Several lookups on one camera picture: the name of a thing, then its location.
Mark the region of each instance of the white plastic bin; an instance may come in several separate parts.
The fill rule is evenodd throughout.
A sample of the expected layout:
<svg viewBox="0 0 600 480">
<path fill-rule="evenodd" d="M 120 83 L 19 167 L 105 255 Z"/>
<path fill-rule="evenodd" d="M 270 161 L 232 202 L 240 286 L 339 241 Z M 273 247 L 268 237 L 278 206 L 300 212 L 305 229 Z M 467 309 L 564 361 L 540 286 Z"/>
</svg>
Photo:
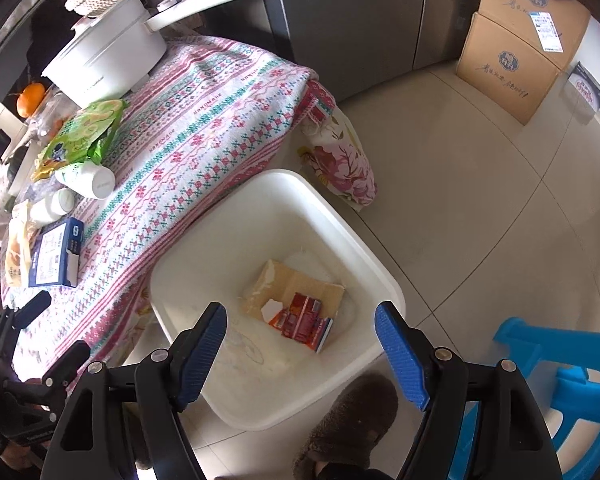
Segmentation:
<svg viewBox="0 0 600 480">
<path fill-rule="evenodd" d="M 240 310 L 270 258 L 346 288 L 319 354 Z M 171 342 L 211 301 L 224 304 L 229 328 L 202 394 L 227 424 L 251 431 L 301 411 L 381 354 L 378 303 L 405 312 L 376 256 L 304 178 L 285 170 L 253 177 L 197 220 L 155 266 L 150 288 Z"/>
</svg>

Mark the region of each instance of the screw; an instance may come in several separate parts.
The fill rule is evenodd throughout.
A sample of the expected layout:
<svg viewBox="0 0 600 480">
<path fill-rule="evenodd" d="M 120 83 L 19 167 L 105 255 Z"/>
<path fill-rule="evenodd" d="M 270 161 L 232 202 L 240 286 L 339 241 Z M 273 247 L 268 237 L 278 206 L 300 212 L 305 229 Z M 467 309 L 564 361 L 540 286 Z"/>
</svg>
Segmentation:
<svg viewBox="0 0 600 480">
<path fill-rule="evenodd" d="M 168 355 L 169 352 L 167 352 L 164 348 L 154 350 L 153 352 L 151 352 L 151 361 L 159 363 L 160 361 L 164 361 Z"/>
<path fill-rule="evenodd" d="M 87 371 L 90 374 L 97 374 L 100 370 L 102 370 L 102 363 L 100 361 L 94 361 L 87 366 Z"/>
<path fill-rule="evenodd" d="M 436 348 L 436 359 L 449 361 L 453 357 L 453 352 L 448 348 Z"/>
<path fill-rule="evenodd" d="M 511 359 L 503 359 L 500 363 L 500 366 L 502 366 L 502 369 L 507 372 L 515 372 L 516 368 L 518 368 L 515 362 L 513 362 Z"/>
</svg>

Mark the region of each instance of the cardboard piece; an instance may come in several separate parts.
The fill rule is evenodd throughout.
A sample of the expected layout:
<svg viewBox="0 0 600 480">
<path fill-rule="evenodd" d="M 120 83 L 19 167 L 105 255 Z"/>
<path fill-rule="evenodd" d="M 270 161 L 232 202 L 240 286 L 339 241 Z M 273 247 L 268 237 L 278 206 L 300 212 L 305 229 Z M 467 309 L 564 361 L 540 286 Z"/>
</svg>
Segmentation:
<svg viewBox="0 0 600 480">
<path fill-rule="evenodd" d="M 563 52 L 545 52 L 530 12 L 548 12 L 560 37 Z M 480 0 L 478 13 L 528 43 L 559 69 L 573 59 L 589 24 L 589 11 L 576 0 Z"/>
<path fill-rule="evenodd" d="M 536 112 L 559 73 L 520 38 L 474 14 L 456 74 L 522 124 Z"/>
<path fill-rule="evenodd" d="M 322 302 L 320 316 L 333 318 L 342 301 L 344 287 L 316 280 L 285 264 L 268 260 L 251 293 L 245 298 L 242 309 L 250 316 L 264 321 L 262 307 L 267 301 L 279 301 L 285 308 L 289 308 L 296 292 L 320 300 Z"/>
</svg>

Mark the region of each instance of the blue medicine box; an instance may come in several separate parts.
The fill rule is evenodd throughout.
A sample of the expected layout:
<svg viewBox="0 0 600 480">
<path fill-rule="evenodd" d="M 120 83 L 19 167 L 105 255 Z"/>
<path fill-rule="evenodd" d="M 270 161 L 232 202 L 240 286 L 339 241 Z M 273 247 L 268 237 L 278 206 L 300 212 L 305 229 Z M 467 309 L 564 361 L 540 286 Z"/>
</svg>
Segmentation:
<svg viewBox="0 0 600 480">
<path fill-rule="evenodd" d="M 83 233 L 84 223 L 73 217 L 43 227 L 33 246 L 29 286 L 77 286 Z"/>
</svg>

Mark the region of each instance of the white bottle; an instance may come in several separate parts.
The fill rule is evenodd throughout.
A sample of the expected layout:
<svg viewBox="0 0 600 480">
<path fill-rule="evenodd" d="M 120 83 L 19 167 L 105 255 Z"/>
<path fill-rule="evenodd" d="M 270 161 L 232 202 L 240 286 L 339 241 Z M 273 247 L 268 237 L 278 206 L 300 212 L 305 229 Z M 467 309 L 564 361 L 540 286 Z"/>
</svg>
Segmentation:
<svg viewBox="0 0 600 480">
<path fill-rule="evenodd" d="M 69 164 L 54 172 L 56 180 L 87 198 L 102 200 L 116 187 L 116 177 L 109 168 L 90 160 Z"/>
<path fill-rule="evenodd" d="M 74 205 L 74 193 L 70 189 L 62 188 L 32 205 L 29 219 L 36 229 L 40 229 L 70 213 Z"/>
</svg>

